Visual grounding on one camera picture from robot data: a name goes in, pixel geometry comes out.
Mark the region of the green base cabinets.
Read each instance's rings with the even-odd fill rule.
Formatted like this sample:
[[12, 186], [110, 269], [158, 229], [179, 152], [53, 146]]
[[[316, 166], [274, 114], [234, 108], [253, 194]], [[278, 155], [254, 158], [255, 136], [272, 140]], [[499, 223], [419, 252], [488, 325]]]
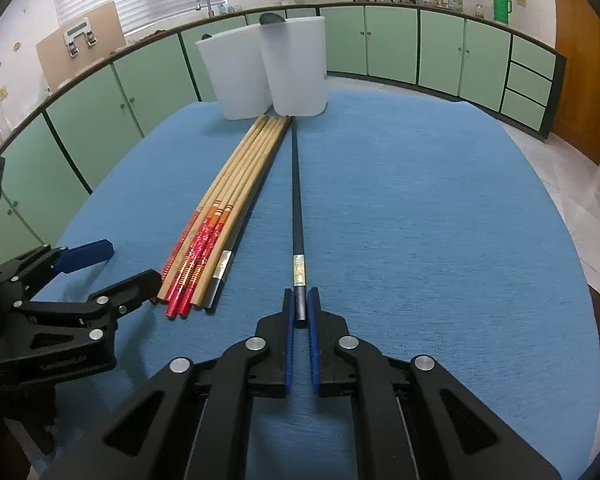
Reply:
[[[550, 133], [566, 61], [538, 40], [416, 6], [298, 6], [287, 15], [324, 18], [332, 75], [464, 100], [532, 136]], [[198, 42], [257, 18], [238, 13], [158, 32], [87, 66], [42, 102], [0, 149], [0, 262], [57, 242], [143, 136], [180, 108], [213, 101]]]

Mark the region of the brown wooden door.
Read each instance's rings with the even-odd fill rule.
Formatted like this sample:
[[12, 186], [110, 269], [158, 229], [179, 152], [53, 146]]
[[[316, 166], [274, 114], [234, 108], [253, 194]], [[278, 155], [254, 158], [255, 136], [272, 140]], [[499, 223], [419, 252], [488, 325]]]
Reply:
[[552, 131], [600, 162], [600, 17], [588, 0], [555, 0], [556, 50], [566, 58]]

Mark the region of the blue table cloth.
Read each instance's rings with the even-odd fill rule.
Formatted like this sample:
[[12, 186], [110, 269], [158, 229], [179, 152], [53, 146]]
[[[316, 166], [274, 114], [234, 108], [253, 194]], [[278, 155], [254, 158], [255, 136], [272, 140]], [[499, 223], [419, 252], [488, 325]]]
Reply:
[[[251, 120], [216, 103], [158, 125], [94, 189], [58, 244], [108, 238], [114, 258], [36, 296], [82, 301], [159, 270]], [[170, 359], [216, 358], [280, 310], [291, 284], [291, 140], [263, 185], [214, 315], [168, 321], [144, 304], [120, 320], [118, 365], [57, 389], [57, 452], [103, 422]], [[467, 103], [332, 91], [298, 119], [309, 286], [386, 356], [442, 364], [563, 479], [580, 477], [600, 406], [600, 347], [571, 236], [524, 154]], [[356, 479], [346, 399], [319, 399], [306, 330], [286, 400], [254, 401], [247, 479]]]

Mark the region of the black chopstick silver band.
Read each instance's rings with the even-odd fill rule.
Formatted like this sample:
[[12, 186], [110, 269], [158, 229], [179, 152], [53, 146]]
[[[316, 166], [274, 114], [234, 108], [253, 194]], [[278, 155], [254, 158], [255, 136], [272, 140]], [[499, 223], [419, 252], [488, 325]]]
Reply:
[[294, 325], [306, 327], [306, 262], [300, 188], [297, 119], [291, 121], [291, 195], [292, 195], [292, 281], [294, 282]]

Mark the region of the plain wooden chopstick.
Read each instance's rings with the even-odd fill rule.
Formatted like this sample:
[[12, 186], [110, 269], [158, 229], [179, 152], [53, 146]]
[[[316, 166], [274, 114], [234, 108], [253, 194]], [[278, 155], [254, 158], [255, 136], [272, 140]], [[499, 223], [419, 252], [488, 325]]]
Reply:
[[246, 175], [246, 180], [240, 188], [239, 195], [234, 200], [230, 200], [230, 203], [233, 205], [232, 212], [224, 222], [219, 223], [219, 232], [212, 235], [212, 247], [208, 261], [199, 273], [193, 292], [188, 295], [188, 300], [186, 301], [187, 309], [192, 307], [207, 309], [212, 303], [211, 289], [213, 286], [219, 284], [230, 262], [230, 258], [232, 258], [232, 251], [228, 248], [228, 242], [237, 233], [236, 228], [242, 222], [242, 214], [247, 210], [248, 203], [252, 199], [252, 193], [257, 185], [257, 180], [260, 179], [272, 151], [286, 132], [289, 123], [289, 116], [276, 119], [270, 138], [266, 141], [261, 154], [249, 166], [249, 174]]
[[270, 116], [261, 115], [254, 121], [233, 153], [224, 162], [224, 165], [214, 177], [208, 190], [204, 192], [204, 196], [202, 196], [194, 213], [187, 221], [183, 232], [181, 232], [161, 271], [162, 286], [157, 296], [157, 302], [160, 302], [160, 304], [165, 304], [169, 301], [169, 292], [176, 279], [180, 276], [181, 267], [184, 266], [189, 253], [192, 251], [198, 231], [202, 226], [206, 226], [213, 215], [221, 209], [222, 195], [227, 181], [230, 180], [235, 167], [244, 158], [245, 152], [250, 149], [251, 144], [257, 139], [269, 119]]

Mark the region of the brown wooden chair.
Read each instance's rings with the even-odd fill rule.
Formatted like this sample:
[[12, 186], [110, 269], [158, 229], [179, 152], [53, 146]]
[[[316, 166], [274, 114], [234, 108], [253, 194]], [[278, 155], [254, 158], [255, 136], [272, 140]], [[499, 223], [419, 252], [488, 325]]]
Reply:
[[594, 320], [597, 330], [598, 345], [600, 346], [600, 292], [593, 286], [588, 286], [590, 292]]

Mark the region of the right white plastic cup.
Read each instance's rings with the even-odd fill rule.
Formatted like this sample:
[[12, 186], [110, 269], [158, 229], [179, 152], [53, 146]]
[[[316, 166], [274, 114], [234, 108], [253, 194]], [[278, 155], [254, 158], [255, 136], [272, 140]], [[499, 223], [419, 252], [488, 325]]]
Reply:
[[279, 115], [311, 117], [327, 104], [325, 19], [260, 16], [261, 52]]

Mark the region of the brown cardboard board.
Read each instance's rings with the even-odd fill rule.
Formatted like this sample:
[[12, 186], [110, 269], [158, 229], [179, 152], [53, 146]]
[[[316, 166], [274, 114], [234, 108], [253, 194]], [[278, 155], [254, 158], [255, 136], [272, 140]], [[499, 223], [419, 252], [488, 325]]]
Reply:
[[113, 1], [73, 18], [36, 45], [50, 89], [55, 93], [84, 70], [125, 46]]

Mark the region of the chrome kitchen faucet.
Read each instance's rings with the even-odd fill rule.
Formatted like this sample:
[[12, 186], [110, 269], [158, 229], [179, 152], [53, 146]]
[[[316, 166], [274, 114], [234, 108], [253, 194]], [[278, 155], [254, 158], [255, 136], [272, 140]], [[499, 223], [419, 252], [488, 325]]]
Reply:
[[214, 17], [211, 0], [196, 0], [195, 10], [201, 11], [202, 9], [206, 9], [208, 18]]

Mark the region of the red orange chopstick middle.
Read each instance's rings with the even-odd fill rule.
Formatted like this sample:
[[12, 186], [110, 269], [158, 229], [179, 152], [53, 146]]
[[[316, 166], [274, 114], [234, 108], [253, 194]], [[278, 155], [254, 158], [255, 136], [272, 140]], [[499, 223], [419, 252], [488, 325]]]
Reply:
[[224, 240], [244, 206], [256, 177], [289, 122], [288, 116], [265, 117], [262, 129], [222, 184], [218, 197], [201, 223], [178, 277], [169, 292], [168, 318], [185, 318], [193, 305], [194, 293], [210, 276], [211, 263], [218, 258]]

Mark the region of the red orange patterned chopstick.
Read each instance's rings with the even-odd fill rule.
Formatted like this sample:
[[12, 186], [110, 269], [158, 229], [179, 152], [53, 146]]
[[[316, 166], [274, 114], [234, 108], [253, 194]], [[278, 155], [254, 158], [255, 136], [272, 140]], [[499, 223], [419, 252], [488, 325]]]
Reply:
[[159, 292], [159, 298], [166, 302], [166, 317], [169, 320], [188, 312], [189, 300], [224, 224], [242, 196], [242, 189], [279, 137], [284, 123], [284, 118], [259, 117], [230, 155], [196, 209], [195, 221], [173, 258]]

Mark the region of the white plastic cup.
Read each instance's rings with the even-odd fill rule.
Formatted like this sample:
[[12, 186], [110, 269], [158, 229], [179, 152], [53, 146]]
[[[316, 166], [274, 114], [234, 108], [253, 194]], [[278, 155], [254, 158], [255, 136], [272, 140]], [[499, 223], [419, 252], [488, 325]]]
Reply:
[[196, 47], [225, 119], [257, 118], [272, 106], [259, 25], [204, 35]]
[[327, 104], [325, 19], [260, 16], [261, 52], [279, 115], [311, 117]]

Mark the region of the left white plastic cup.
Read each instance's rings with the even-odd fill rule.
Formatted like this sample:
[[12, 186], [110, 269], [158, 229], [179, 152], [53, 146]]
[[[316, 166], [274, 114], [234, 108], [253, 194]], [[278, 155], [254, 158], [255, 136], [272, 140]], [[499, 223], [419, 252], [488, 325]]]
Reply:
[[272, 106], [259, 25], [204, 35], [196, 47], [225, 119], [257, 118]]

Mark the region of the green thermos jug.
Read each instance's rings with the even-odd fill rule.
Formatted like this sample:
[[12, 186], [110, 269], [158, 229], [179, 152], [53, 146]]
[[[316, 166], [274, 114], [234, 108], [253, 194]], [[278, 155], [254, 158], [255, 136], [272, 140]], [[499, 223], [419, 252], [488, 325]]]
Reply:
[[493, 0], [494, 21], [507, 25], [509, 23], [509, 15], [512, 12], [512, 0]]

